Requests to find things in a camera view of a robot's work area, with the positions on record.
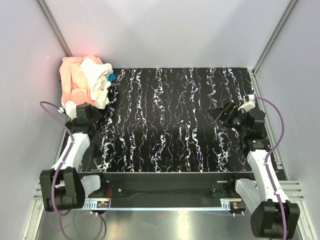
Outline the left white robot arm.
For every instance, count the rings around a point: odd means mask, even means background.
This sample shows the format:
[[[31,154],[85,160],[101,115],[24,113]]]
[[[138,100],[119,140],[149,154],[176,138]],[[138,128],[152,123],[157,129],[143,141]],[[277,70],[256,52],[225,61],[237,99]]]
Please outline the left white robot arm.
[[[90,147],[95,123],[102,114],[85,102],[75,107],[76,117],[67,123],[56,119],[69,135],[66,146],[54,165],[40,173],[40,189],[44,209],[61,217],[73,209],[81,209],[88,196],[103,198],[108,193],[101,173],[84,177],[78,174],[79,165]]]

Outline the white t shirt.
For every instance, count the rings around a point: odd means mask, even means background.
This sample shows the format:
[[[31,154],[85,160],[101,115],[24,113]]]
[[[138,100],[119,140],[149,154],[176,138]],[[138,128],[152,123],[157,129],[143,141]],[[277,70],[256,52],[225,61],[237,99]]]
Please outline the white t shirt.
[[[90,89],[90,98],[98,109],[105,109],[110,103],[108,94],[112,83],[109,76],[113,74],[112,65],[109,63],[98,64],[90,58],[86,58],[80,65],[87,78]]]

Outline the salmon pink t shirt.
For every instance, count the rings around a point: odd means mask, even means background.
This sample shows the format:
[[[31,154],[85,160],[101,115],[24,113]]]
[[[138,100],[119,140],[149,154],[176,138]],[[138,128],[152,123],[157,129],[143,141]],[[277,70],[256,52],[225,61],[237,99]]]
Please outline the salmon pink t shirt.
[[[99,57],[93,55],[85,57],[64,57],[59,68],[60,81],[62,88],[62,103],[73,102],[76,105],[89,103],[95,105],[91,99],[90,87],[87,77],[81,68],[81,63],[85,59],[92,60],[95,64],[102,65]]]

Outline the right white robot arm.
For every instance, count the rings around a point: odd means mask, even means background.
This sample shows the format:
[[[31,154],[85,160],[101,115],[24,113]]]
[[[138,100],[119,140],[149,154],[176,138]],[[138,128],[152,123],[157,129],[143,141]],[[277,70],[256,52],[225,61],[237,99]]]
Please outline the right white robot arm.
[[[208,109],[216,122],[237,131],[240,148],[255,178],[237,179],[227,185],[227,192],[232,198],[244,200],[251,214],[251,231],[256,238],[291,240],[300,208],[289,200],[273,168],[271,155],[277,146],[268,146],[266,114],[256,106],[257,99],[249,94],[240,106],[229,101],[221,107]]]

